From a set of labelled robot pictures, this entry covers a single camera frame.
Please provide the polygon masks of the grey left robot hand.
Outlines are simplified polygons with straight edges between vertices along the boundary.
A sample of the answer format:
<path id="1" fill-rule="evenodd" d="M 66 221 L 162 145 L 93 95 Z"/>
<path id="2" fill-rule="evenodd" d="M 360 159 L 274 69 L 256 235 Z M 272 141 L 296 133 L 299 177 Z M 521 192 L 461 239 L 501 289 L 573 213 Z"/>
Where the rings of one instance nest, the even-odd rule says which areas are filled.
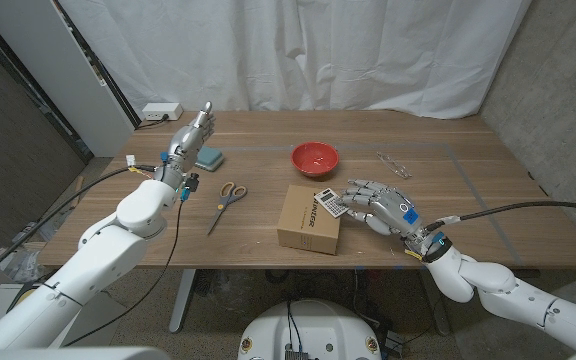
<path id="1" fill-rule="evenodd" d="M 199 151 L 214 133 L 215 115 L 211 101 L 205 103 L 197 116 L 178 130 L 170 141 L 167 160 L 157 169 L 154 179 L 177 189 L 185 175 L 195 166 Z"/>

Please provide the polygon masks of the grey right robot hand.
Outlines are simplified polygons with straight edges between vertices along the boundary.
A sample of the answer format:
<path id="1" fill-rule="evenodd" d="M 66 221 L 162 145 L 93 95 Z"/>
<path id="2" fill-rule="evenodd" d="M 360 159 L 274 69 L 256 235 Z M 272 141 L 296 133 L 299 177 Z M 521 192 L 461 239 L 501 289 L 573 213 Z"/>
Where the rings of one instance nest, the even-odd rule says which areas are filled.
<path id="1" fill-rule="evenodd" d="M 347 214 L 381 235 L 399 235 L 421 261 L 436 261 L 453 246 L 443 232 L 423 225 L 414 204 L 401 190 L 370 180 L 350 179 L 348 183 L 350 187 L 342 191 L 338 202 L 366 206 L 368 212 L 349 208 Z"/>

